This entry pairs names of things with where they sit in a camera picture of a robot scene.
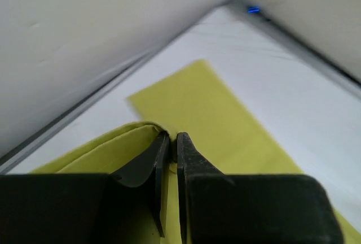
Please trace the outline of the yellow-green trousers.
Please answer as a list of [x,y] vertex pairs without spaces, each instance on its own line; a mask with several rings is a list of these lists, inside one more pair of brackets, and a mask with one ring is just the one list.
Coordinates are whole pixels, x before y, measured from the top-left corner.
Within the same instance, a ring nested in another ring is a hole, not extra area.
[[[35,243],[183,243],[179,219],[177,135],[219,171],[234,177],[234,243],[359,243],[321,184],[305,175],[202,61],[130,98],[142,121],[109,131],[37,168],[45,191]],[[164,238],[121,238],[111,173],[155,138],[170,138]]]

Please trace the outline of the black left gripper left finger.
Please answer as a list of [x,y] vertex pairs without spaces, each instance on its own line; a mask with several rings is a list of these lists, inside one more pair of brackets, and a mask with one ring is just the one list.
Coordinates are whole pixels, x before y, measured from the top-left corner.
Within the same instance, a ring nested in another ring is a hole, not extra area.
[[122,189],[115,217],[121,238],[164,238],[170,138],[161,132],[140,155],[111,173]]

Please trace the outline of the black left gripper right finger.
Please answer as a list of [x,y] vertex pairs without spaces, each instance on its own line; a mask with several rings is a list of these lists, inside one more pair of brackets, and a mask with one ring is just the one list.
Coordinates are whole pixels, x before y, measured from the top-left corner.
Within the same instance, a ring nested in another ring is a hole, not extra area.
[[234,243],[234,177],[219,171],[177,135],[180,233],[183,243]]

